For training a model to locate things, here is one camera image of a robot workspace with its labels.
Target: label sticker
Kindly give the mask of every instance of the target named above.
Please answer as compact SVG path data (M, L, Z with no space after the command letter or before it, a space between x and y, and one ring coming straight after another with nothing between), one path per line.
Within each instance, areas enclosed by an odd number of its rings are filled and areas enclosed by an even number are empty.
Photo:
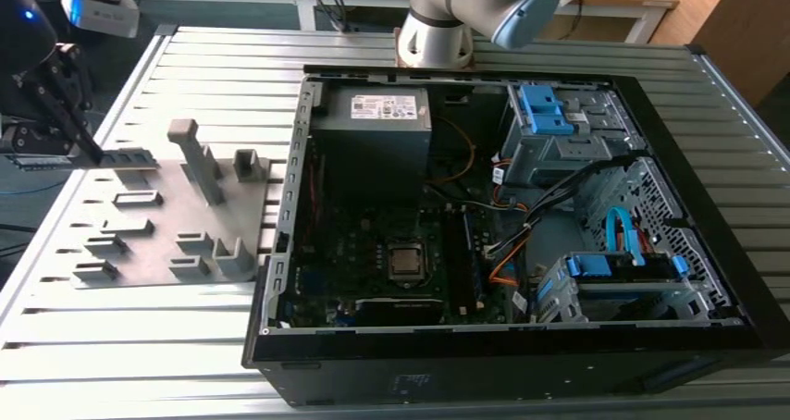
M418 119L418 97L361 94L352 98L352 119Z
M494 172L492 173L492 181L494 184L500 184L505 182L505 169L501 167L494 167Z
M512 299L517 308L526 313L528 312L528 299L524 298L521 293L514 292L514 298Z
M46 156L46 157L27 157L19 156L17 158L17 162L22 166L41 166L41 165L54 165L61 164L69 166L73 162L70 161L69 156Z
M566 118L569 121L589 122L585 113L566 113Z

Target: floor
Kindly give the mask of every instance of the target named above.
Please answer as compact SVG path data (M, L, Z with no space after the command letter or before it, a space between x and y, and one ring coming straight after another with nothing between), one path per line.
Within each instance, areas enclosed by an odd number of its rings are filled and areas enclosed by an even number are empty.
M141 54L149 44L157 25L178 23L205 27L238 27L252 29L298 30L300 22L296 6L280 4L227 4L217 8L209 2L141 1L139 36L134 40L98 35L73 29L53 2L42 2L49 17L54 18L62 34L62 41L83 44L91 55L94 74L95 109L90 120L102 122L115 95L125 86L126 78L135 67ZM330 21L318 12L320 30L332 30ZM354 31L392 31L404 23L405 10L358 7L349 13ZM788 143L790 141L790 78L765 99L757 111L768 125ZM58 197L61 187L37 193L6 194L6 191L31 191L61 183L67 178L65 172L21 172L11 163L0 161L0 223L35 228L47 214ZM0 287L14 270L22 252L5 250L10 246L30 241L31 234L0 230Z

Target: open computer case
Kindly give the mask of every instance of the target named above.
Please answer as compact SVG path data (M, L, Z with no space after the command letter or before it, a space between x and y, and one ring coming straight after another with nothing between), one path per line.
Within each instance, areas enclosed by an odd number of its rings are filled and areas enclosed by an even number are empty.
M790 324L637 79L309 67L244 365L296 406L664 391Z

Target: slotted aluminum table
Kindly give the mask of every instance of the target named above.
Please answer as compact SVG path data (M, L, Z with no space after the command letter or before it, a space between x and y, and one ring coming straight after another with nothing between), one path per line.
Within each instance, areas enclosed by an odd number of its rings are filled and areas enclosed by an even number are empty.
M389 34L163 27L98 133L106 147L179 159L174 117L202 125L217 157L256 148L274 160L261 252L273 245L290 127L305 64L389 66ZM480 69L637 76L790 314L788 152L705 56L683 47L536 43L506 53L477 43ZM77 172L0 294L0 406L9 418L460 417L787 418L790 366L724 371L653 397L293 410L241 353L254 283L79 290L70 253L91 197L113 172ZM530 369L521 369L525 378Z

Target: white table leg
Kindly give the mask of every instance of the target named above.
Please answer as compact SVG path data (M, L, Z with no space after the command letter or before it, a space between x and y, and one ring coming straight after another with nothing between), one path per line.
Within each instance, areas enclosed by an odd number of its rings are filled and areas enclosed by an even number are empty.
M316 6L317 0L296 0L297 11L300 13L300 30L316 31L317 30L317 13Z
M637 19L637 22L632 27L626 43L649 42L667 12L668 9L661 6L649 6L645 8L645 14L643 15L643 18Z

